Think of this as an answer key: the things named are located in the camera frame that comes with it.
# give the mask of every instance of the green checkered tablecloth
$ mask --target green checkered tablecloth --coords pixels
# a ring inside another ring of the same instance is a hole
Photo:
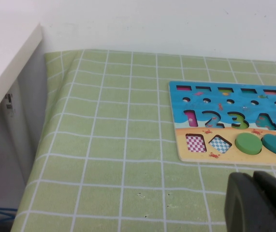
[[[171,80],[276,85],[276,63],[46,54],[48,103],[14,232],[222,232],[227,178],[273,166],[181,162]]]

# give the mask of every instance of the wooden puzzle board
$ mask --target wooden puzzle board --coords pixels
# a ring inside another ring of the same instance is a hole
[[[276,135],[275,86],[171,81],[169,92],[182,161],[276,165],[265,146],[249,155],[235,145],[241,133]]]

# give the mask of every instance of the crab illustration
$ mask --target crab illustration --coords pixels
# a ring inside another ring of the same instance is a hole
[[[204,130],[203,130],[203,132],[204,132],[205,134],[212,134],[212,133],[213,133],[212,131],[210,131],[210,129],[208,129],[207,131],[204,131]]]
[[[255,130],[255,129],[252,130],[252,134],[261,135],[261,133],[262,131],[259,132],[258,130]]]
[[[220,157],[220,154],[215,155],[213,152],[211,152],[211,154],[209,155],[209,157],[214,157],[214,158],[218,159]]]

